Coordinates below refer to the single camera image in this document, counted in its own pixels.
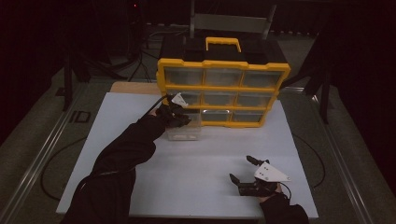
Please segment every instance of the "storage cabinet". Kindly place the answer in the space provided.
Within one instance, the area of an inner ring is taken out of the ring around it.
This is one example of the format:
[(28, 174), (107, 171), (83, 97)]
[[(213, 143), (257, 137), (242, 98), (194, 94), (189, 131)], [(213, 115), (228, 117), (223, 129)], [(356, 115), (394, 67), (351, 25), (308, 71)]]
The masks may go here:
[(275, 41), (256, 43), (165, 38), (157, 71), (162, 95), (180, 92), (204, 126), (261, 127), (290, 67)]

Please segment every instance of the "black sleeve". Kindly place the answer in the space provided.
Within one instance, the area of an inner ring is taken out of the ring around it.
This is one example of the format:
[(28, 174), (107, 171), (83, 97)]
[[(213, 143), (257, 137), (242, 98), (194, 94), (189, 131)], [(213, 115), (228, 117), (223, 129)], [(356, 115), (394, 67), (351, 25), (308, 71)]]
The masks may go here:
[(134, 168), (151, 158), (153, 141), (164, 131), (164, 122), (151, 115), (131, 124), (100, 153), (91, 174), (79, 183), (61, 223), (127, 223)]
[(260, 203), (267, 224), (308, 224), (308, 216), (299, 205), (290, 205), (283, 194), (277, 194)]

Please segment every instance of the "dark background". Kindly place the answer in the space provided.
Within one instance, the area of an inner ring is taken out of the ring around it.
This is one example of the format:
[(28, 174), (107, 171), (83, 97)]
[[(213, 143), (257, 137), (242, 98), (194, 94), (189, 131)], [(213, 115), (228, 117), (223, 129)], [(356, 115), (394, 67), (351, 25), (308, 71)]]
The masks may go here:
[[(128, 21), (136, 19), (136, 11), (124, 9), (134, 1), (112, 1), (112, 7), (104, 0), (93, 2), (96, 7), (92, 1), (0, 2), (0, 143), (63, 67), (65, 43), (72, 43), (74, 49), (101, 61), (108, 58), (112, 49), (117, 51), (126, 46), (127, 40), (115, 45), (108, 37), (125, 35), (124, 29)], [(152, 25), (190, 22), (190, 1), (136, 3), (139, 12), (143, 12), (137, 15), (138, 19)], [(244, 1), (241, 7), (236, 0), (197, 0), (196, 11), (265, 17), (270, 5), (270, 2)], [(272, 25), (276, 35), (291, 32), (316, 37), (321, 31), (304, 66), (332, 62), (332, 84), (338, 88), (393, 192), (396, 190), (396, 176), (392, 172), (396, 159), (393, 103), (396, 18), (392, 14), (395, 10), (396, 3), (391, 0), (354, 4), (281, 1)], [(106, 25), (114, 23), (120, 29), (107, 29)]]

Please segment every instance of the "black glove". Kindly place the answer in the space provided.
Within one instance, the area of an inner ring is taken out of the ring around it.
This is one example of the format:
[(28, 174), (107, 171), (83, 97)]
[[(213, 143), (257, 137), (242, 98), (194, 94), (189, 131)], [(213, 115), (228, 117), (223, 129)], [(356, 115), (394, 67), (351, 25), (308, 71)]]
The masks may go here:
[(161, 104), (155, 111), (157, 117), (165, 122), (166, 128), (182, 127), (190, 123), (191, 119), (183, 115), (183, 107), (170, 102), (170, 105)]

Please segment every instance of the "plastic drawer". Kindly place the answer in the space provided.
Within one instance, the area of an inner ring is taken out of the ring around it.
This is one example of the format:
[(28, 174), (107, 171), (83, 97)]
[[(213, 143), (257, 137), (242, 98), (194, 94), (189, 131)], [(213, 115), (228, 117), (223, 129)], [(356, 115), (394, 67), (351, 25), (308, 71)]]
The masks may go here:
[(236, 91), (204, 91), (204, 105), (233, 105)]
[(202, 121), (228, 121), (232, 112), (230, 110), (202, 110)]
[(234, 122), (260, 122), (264, 115), (263, 110), (235, 110), (233, 113)]
[(206, 86), (239, 86), (242, 70), (233, 68), (206, 68)]
[(199, 105), (201, 103), (201, 92), (200, 91), (182, 91), (182, 90), (167, 90), (168, 94), (178, 94), (181, 93), (184, 101), (189, 105)]
[(188, 67), (165, 67), (165, 83), (177, 85), (202, 85), (204, 69)]
[(168, 139), (171, 141), (194, 141), (201, 137), (201, 114), (199, 110), (186, 110), (191, 122), (180, 128), (166, 130)]
[(280, 76), (282, 76), (280, 71), (246, 71), (242, 86), (274, 88)]
[(236, 104), (238, 106), (268, 106), (273, 94), (265, 92), (239, 92)]
[(174, 128), (166, 131), (171, 141), (195, 141), (201, 137), (201, 128)]

